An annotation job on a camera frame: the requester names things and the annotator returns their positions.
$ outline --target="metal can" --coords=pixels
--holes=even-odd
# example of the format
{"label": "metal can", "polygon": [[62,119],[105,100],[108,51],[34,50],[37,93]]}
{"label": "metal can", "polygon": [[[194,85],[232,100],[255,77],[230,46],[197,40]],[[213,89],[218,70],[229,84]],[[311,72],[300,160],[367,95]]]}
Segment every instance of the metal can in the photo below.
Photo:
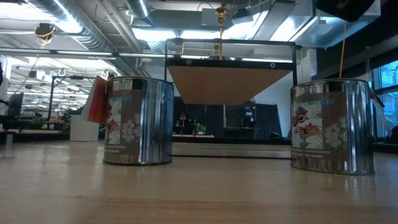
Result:
{"label": "metal can", "polygon": [[156,165],[172,161],[174,86],[144,77],[116,77],[106,87],[104,162]]}
{"label": "metal can", "polygon": [[329,79],[291,89],[292,167],[372,174],[371,107],[364,80]]}

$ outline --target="ceiling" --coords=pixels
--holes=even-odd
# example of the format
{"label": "ceiling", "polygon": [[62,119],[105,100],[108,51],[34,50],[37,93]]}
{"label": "ceiling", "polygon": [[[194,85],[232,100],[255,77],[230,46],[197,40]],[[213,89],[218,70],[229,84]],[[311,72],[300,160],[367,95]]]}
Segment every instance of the ceiling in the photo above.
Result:
{"label": "ceiling", "polygon": [[[3,3],[0,0],[0,47],[39,49],[43,46],[43,40],[39,40],[34,29],[41,22],[54,24],[58,27],[51,42],[45,45],[45,49],[54,50],[82,50],[95,51],[94,47],[88,47],[82,40],[84,35],[95,32],[96,37],[106,48],[98,48],[99,51],[118,52],[146,52],[162,54],[164,52],[164,40],[174,37],[214,39],[220,37],[216,22],[215,8],[220,7],[220,2],[211,1],[158,1],[148,0],[149,16],[147,18],[134,18],[127,9],[126,0],[58,0],[60,4],[72,4],[66,9],[71,9],[66,14],[69,24],[62,23],[49,12],[43,13],[35,8],[39,0],[27,0],[32,5]],[[358,22],[349,23],[346,35],[350,36],[362,29],[380,15],[380,0],[376,0],[371,8]],[[343,38],[344,21],[324,12],[314,11],[311,0],[239,0],[225,1],[230,9],[229,17],[225,24],[223,39],[254,39],[254,40],[278,40],[295,41],[305,48],[331,47]],[[238,9],[246,7],[250,16],[241,24],[233,24],[232,17]],[[73,20],[83,18],[86,30],[71,33]],[[187,43],[184,45],[185,55],[210,56],[212,44]],[[274,45],[223,45],[223,55],[227,57],[258,58],[273,60],[291,60],[291,50],[288,47]],[[178,52],[176,46],[169,46],[170,52]],[[20,91],[30,92],[25,94],[26,100],[35,102],[36,93],[43,93],[43,98],[50,92],[51,75],[59,72],[67,75],[83,75],[105,77],[109,72],[116,75],[142,75],[153,78],[164,77],[164,60],[159,58],[132,59],[122,58],[107,60],[108,58],[79,58],[74,56],[44,57],[41,56],[34,70],[44,74],[44,79],[27,78],[29,70],[35,62],[35,57],[19,52],[18,54],[4,54],[12,61],[12,72],[9,92],[17,90],[21,83],[31,84],[33,89],[27,90],[24,86]],[[127,71],[119,67],[119,64],[127,64],[134,71]],[[78,91],[71,90],[71,86],[79,85]],[[55,88],[59,93],[55,100],[59,101],[56,110],[67,106],[79,107],[84,105],[84,100],[67,100],[65,96],[87,97],[92,80],[64,80]],[[48,109],[48,102],[42,101],[42,110]]]}

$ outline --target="can label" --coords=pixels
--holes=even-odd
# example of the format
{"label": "can label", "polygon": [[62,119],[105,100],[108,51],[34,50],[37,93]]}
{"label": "can label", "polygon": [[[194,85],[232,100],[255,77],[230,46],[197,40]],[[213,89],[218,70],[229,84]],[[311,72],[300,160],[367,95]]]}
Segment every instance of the can label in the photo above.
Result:
{"label": "can label", "polygon": [[108,96],[105,152],[139,155],[142,90],[116,90]]}
{"label": "can label", "polygon": [[292,158],[346,158],[348,135],[345,94],[316,93],[293,99]]}

